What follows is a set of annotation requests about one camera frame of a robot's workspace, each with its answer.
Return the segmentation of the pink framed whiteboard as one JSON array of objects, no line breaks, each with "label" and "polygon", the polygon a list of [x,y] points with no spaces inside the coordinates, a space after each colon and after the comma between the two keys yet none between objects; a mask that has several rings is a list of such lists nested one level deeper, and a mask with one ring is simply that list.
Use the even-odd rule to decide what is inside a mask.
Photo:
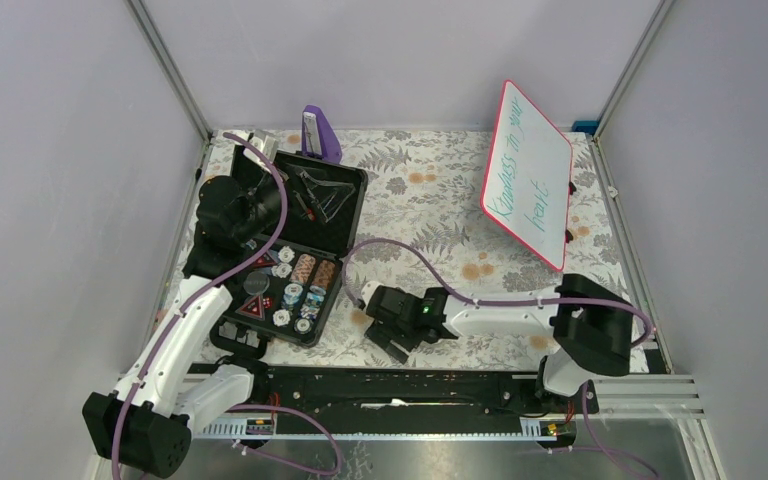
[{"label": "pink framed whiteboard", "polygon": [[567,137],[516,83],[505,80],[480,206],[556,272],[565,266],[572,160]]}]

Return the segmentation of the black poker chip case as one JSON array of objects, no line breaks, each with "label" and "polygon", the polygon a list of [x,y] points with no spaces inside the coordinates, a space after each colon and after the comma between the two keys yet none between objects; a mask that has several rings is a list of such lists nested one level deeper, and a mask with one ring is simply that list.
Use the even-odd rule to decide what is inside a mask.
[{"label": "black poker chip case", "polygon": [[[230,176],[254,182],[269,172],[242,146],[234,150]],[[233,300],[218,326],[312,347],[320,339],[341,287],[339,270],[355,244],[367,173],[280,151],[274,165],[286,182],[289,211],[272,247],[251,267],[226,282]],[[197,239],[187,274],[220,274],[236,253],[209,247],[197,218]]]}]

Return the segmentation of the floral table mat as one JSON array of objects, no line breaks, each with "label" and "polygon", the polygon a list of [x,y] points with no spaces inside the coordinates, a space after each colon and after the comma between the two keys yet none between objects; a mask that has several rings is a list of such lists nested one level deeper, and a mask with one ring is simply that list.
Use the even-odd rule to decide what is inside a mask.
[{"label": "floral table mat", "polygon": [[[390,238],[411,245],[462,293],[526,292],[551,286],[553,271],[487,218],[480,206],[492,132],[342,130],[343,164],[367,171],[369,183],[356,241]],[[629,291],[620,243],[585,134],[564,133],[573,147],[572,183],[564,273],[580,273],[640,307]],[[415,295],[439,285],[422,263],[398,246],[364,247],[350,268],[349,284],[369,280]],[[270,365],[386,368],[400,365],[368,341],[370,319],[341,291],[319,342],[313,347],[273,340]],[[406,367],[420,369],[536,370],[556,350],[550,337],[487,334],[422,344]]]}]

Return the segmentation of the blue corner block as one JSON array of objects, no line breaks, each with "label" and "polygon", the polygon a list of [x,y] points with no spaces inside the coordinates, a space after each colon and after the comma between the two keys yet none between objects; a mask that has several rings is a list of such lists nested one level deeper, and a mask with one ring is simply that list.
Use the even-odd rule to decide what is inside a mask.
[{"label": "blue corner block", "polygon": [[599,127],[600,122],[598,120],[577,120],[572,123],[571,131],[593,136],[596,134]]}]

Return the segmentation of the purple metronome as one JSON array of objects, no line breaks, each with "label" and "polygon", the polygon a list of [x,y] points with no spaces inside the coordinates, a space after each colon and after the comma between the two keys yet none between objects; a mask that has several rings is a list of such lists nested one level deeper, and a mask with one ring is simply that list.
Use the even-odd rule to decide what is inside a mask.
[{"label": "purple metronome", "polygon": [[302,112],[301,154],[332,164],[342,161],[342,148],[324,112],[307,105]]}]

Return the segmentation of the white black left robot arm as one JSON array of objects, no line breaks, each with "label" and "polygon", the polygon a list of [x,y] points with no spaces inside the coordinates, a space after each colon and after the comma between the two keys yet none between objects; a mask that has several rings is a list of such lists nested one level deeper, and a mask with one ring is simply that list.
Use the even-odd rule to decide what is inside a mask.
[{"label": "white black left robot arm", "polygon": [[179,389],[201,342],[233,296],[226,282],[259,260],[286,223],[286,182],[271,173],[244,189],[230,176],[203,184],[198,222],[209,247],[236,253],[238,261],[220,274],[189,274],[138,358],[108,394],[93,392],[82,417],[96,454],[110,462],[110,476],[124,469],[166,479],[185,459],[194,433],[235,404],[256,411],[269,401],[267,380],[244,367],[222,367],[185,394]]}]

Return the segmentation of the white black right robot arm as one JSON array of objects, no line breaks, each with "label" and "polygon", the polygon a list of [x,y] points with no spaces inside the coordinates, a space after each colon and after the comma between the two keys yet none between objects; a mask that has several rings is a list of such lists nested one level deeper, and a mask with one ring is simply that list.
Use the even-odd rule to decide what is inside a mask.
[{"label": "white black right robot arm", "polygon": [[533,386],[535,402],[549,412],[561,410],[594,378],[630,372],[629,304],[580,274],[564,275],[555,287],[488,299],[443,287],[415,296],[370,281],[360,304],[372,319],[367,338],[400,363],[422,343],[485,334],[552,338],[559,349],[541,360]]}]

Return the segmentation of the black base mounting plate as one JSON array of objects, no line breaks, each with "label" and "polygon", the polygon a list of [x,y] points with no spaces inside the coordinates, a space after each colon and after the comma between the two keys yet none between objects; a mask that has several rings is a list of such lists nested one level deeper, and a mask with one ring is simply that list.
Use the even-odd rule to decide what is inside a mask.
[{"label": "black base mounting plate", "polygon": [[530,372],[261,366],[251,404],[279,406],[280,435],[504,436],[526,420],[542,432],[600,406],[595,387],[571,397],[539,389]]}]

